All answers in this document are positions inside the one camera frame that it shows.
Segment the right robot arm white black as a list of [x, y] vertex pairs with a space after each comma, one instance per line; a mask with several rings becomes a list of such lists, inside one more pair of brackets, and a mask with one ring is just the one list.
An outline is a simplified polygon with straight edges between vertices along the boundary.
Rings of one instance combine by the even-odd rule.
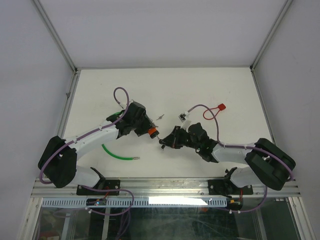
[[194, 149], [208, 163], [243, 164], [244, 167], [226, 170], [225, 176], [213, 185], [219, 195], [233, 195], [251, 185], [280, 191], [286, 182], [293, 180], [295, 161], [266, 138], [249, 145], [226, 145], [210, 138], [202, 125], [196, 123], [187, 129], [175, 126], [159, 143], [162, 148]]

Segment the black-headed key pair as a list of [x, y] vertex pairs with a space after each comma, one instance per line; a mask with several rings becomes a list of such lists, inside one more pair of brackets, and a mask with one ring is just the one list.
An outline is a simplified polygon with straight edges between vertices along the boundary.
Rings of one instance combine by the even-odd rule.
[[163, 151], [166, 147], [166, 145], [164, 144], [163, 140], [159, 137], [158, 138], [158, 143], [161, 145], [160, 149]]

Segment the orange black padlock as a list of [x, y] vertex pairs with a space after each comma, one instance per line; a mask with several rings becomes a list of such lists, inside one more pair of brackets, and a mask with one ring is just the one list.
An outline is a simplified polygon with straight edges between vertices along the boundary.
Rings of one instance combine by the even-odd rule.
[[147, 132], [151, 139], [157, 138], [159, 135], [159, 131], [157, 130], [156, 127], [150, 128]]

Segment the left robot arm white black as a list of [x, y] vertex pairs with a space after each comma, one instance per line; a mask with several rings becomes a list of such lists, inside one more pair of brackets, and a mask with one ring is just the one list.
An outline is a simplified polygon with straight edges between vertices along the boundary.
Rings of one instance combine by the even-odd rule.
[[97, 147], [131, 132], [139, 137], [148, 134], [151, 139], [159, 134], [146, 108], [135, 101], [82, 135], [67, 139], [52, 137], [38, 162], [40, 176], [48, 178], [42, 183], [53, 184], [58, 189], [75, 184], [87, 186], [93, 194], [102, 193], [107, 185], [106, 178], [94, 167], [79, 166], [77, 161]]

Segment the green cable bike lock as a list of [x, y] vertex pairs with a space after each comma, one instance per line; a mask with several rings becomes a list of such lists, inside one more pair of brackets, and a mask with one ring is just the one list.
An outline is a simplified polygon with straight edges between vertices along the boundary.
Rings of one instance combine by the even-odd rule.
[[122, 161], [134, 161], [134, 160], [139, 160], [140, 157], [135, 156], [135, 157], [125, 157], [125, 156], [120, 156], [117, 154], [114, 154], [113, 152], [111, 152], [104, 144], [101, 145], [103, 150], [111, 157], [118, 159], [118, 160], [122, 160]]

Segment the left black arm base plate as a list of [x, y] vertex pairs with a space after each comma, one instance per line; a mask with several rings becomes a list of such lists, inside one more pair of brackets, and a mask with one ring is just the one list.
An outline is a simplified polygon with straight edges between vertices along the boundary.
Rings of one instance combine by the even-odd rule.
[[[121, 181], [119, 179], [105, 179], [100, 180], [93, 189], [95, 190], [116, 190], [121, 187]], [[93, 191], [87, 189], [83, 186], [78, 185], [76, 190], [77, 196], [99, 196], [103, 197], [107, 194], [107, 196], [118, 196], [120, 194], [119, 191], [112, 191], [112, 192], [100, 192], [100, 191]]]

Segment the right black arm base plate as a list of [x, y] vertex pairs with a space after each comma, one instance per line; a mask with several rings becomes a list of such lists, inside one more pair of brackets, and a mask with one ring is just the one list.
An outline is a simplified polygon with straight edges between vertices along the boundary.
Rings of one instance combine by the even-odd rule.
[[237, 187], [231, 182], [223, 179], [209, 179], [207, 181], [209, 195], [221, 195], [230, 198], [233, 195], [250, 196], [253, 195], [251, 185], [245, 187]]

